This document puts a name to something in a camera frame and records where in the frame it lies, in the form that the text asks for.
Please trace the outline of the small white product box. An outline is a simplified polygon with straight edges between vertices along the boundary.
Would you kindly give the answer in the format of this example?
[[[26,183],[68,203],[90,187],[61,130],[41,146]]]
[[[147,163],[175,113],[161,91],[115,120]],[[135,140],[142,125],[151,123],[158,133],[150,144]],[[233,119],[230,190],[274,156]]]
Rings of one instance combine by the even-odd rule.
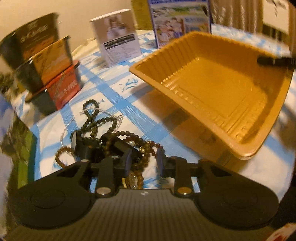
[[[142,54],[131,10],[121,9],[92,18],[90,24],[108,67]]]

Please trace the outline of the green landscape picture box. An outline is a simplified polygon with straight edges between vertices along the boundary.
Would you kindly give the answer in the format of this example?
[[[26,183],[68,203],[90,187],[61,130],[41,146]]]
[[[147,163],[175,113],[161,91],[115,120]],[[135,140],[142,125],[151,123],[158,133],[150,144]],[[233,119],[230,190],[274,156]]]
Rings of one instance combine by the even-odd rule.
[[[37,137],[1,95],[1,237],[15,226],[8,208],[16,191],[34,180]]]

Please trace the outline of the black cylindrical jewelry stand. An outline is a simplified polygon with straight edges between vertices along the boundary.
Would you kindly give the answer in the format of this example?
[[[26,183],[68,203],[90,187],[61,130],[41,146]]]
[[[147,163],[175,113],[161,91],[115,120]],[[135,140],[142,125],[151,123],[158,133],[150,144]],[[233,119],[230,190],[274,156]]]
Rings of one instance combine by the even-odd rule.
[[[92,163],[99,163],[106,157],[122,156],[127,150],[132,150],[132,161],[138,162],[142,154],[135,147],[115,134],[105,133],[101,138],[84,137],[81,131],[75,131],[71,137],[71,150],[80,160],[88,159]]]

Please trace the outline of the beige patterned curtain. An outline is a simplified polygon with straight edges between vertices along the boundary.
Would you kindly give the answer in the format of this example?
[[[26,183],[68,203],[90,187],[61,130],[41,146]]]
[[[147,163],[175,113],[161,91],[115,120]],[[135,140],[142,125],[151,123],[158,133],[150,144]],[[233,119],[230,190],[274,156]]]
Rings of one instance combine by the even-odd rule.
[[[213,0],[209,3],[215,24],[241,29],[250,33],[262,32],[262,1]]]

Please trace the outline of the brown cardboard box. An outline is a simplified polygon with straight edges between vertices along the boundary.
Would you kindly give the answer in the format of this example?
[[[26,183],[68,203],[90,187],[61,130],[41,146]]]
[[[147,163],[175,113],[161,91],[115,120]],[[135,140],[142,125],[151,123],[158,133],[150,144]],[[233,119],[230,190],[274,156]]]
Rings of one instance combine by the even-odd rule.
[[[152,30],[152,20],[147,0],[131,0],[132,11],[139,30]]]

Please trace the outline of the blue white checkered tablecloth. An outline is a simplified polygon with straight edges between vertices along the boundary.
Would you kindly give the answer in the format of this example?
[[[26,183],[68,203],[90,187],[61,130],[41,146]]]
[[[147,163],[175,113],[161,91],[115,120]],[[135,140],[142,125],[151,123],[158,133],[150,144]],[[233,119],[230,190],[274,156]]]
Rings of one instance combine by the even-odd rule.
[[[240,174],[272,189],[283,198],[292,179],[295,163],[295,81],[281,113],[256,156],[248,161],[231,156],[209,131],[170,99],[129,72],[135,59],[106,68],[95,41],[78,47],[74,58],[81,64],[82,90],[61,110],[43,116],[25,94],[12,105],[20,119],[38,138],[35,178],[58,169],[55,152],[70,144],[69,135],[85,122],[83,103],[94,99],[109,114],[123,115],[120,130],[130,131],[145,140],[161,144],[168,156],[180,156],[196,162],[201,158],[226,164]]]

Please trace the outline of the bottom red label bowl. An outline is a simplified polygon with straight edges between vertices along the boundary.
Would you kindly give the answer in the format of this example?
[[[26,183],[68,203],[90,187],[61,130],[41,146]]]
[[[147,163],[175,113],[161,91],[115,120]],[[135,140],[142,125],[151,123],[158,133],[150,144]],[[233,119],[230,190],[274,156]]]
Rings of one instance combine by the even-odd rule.
[[[74,60],[69,68],[56,76],[41,90],[36,93],[28,93],[25,103],[32,104],[44,115],[60,110],[83,87],[79,65],[80,61]]]

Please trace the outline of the top black instant bowl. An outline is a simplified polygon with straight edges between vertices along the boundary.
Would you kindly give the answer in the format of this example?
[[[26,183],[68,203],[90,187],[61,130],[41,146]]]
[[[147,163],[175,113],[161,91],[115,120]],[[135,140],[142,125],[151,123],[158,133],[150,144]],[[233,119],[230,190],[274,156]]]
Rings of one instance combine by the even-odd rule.
[[[1,40],[1,56],[16,69],[34,54],[59,40],[58,13],[50,13],[22,25]]]

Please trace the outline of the orange plastic tray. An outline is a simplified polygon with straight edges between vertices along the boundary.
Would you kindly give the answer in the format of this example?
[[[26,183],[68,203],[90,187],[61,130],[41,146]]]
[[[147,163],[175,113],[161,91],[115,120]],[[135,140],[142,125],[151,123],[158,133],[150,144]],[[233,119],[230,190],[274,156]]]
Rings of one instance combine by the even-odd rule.
[[[129,70],[247,160],[273,128],[293,76],[287,63],[258,64],[260,58],[274,56],[233,39],[190,32]]]

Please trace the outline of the middle orange label bowl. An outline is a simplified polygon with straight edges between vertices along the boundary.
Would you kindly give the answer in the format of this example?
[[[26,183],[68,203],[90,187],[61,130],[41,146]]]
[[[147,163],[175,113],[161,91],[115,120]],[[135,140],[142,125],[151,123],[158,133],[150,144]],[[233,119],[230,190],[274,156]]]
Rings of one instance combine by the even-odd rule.
[[[54,42],[16,69],[16,77],[26,90],[39,91],[72,65],[69,40],[66,36]]]

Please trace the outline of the blue milk carton box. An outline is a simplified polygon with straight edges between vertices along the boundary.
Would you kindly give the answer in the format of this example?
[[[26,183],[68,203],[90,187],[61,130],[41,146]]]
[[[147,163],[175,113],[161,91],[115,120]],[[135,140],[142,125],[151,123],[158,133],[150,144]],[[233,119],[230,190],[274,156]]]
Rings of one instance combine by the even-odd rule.
[[[148,1],[156,44],[161,48],[192,32],[211,32],[209,1]]]

